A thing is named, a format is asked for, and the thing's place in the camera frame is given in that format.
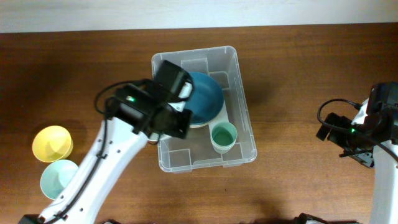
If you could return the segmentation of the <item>cream large bowl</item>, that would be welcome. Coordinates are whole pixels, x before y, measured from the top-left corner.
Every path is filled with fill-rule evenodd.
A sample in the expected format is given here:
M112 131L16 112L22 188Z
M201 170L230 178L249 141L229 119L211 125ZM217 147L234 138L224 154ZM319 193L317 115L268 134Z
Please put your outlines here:
M186 109L193 112L190 127L200 128L214 122L224 107L224 102L199 102L187 104Z
M217 120L213 120L213 121L209 121L209 122L207 122L207 123L202 123L202 124L191 124L191 125L190 125L190 128L202 128L202 127L205 127L205 126L209 126L210 129L211 129L211 128L214 127L217 123L218 123Z

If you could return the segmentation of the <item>blue large bowl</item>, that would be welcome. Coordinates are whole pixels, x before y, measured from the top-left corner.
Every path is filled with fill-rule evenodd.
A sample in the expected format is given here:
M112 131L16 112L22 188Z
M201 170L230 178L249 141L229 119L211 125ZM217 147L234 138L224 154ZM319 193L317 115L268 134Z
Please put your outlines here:
M195 89L191 98L186 102L185 109L190 103L224 102L223 90L214 78L200 72L190 72L190 76L193 78Z

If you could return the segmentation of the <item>mint green cup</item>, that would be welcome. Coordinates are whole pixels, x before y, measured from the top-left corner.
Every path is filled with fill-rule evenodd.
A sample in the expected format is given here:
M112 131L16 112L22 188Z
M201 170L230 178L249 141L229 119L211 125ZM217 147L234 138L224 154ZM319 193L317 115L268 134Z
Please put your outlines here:
M211 142L215 142L222 146L236 143L238 132L236 127L229 122L216 124L211 130Z

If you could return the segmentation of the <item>yellow small bowl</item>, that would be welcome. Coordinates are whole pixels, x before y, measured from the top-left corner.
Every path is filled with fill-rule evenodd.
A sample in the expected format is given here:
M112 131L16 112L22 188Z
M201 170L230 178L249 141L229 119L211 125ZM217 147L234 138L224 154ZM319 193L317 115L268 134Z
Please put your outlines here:
M32 143L34 156L42 162L66 159L73 150L69 131L62 126L48 126L37 133Z

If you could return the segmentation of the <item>mint green small bowl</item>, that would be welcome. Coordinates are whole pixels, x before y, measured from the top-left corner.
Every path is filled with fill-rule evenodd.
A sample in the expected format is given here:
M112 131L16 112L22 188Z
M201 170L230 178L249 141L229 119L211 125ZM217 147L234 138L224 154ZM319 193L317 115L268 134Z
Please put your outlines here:
M70 160L55 161L46 167L40 178L42 193L55 200L76 174L78 166Z

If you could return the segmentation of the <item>white small bowl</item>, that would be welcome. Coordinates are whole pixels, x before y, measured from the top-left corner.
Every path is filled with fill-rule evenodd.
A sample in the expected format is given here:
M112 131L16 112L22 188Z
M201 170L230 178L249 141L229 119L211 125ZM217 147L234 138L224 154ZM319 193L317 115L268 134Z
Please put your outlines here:
M167 134L157 134L157 133L152 133L150 137L148 138L148 142L157 144L159 141L167 140L170 139L171 136Z

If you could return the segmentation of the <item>grey cup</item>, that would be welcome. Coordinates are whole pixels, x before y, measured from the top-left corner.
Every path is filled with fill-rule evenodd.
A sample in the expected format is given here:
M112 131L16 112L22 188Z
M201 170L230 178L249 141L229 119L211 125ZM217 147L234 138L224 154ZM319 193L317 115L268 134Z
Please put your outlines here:
M234 144L232 144L230 146L213 145L213 149L218 154L226 154L227 152L229 152L233 148L233 146L234 146Z

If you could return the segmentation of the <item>cream white cup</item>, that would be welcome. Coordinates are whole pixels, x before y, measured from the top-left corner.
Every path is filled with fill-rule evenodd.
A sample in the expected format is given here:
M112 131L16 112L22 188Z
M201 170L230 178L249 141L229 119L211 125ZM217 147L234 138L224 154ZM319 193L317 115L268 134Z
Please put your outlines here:
M217 153L219 153L219 154L225 154L225 153L227 153L227 152L230 151L230 150L233 148L233 146L235 145L234 142L233 142L232 144L227 145L227 146L222 146L222 145L219 145L219 144L217 144L217 143L215 143L215 142L212 142L211 144L212 144L212 146L213 146L213 149L214 149Z

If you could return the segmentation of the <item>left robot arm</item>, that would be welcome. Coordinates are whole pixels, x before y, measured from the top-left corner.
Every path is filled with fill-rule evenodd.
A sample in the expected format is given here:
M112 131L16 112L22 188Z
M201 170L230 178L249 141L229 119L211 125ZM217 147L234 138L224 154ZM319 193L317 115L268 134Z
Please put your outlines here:
M20 223L94 223L106 197L150 136L184 139L192 111L176 110L195 90L192 76L163 60L152 79L112 85L104 101L103 120L95 142L70 183L40 214L25 214Z

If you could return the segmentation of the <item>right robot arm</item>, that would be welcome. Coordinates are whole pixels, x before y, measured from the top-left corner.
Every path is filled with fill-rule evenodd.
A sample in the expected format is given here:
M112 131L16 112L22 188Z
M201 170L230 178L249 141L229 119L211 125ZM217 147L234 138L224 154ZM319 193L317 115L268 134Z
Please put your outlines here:
M354 119L322 109L332 102L344 102L358 110ZM335 98L317 111L322 124L316 137L343 149L340 157L350 157L375 170L371 223L397 223L397 83L384 82L371 87L362 103Z

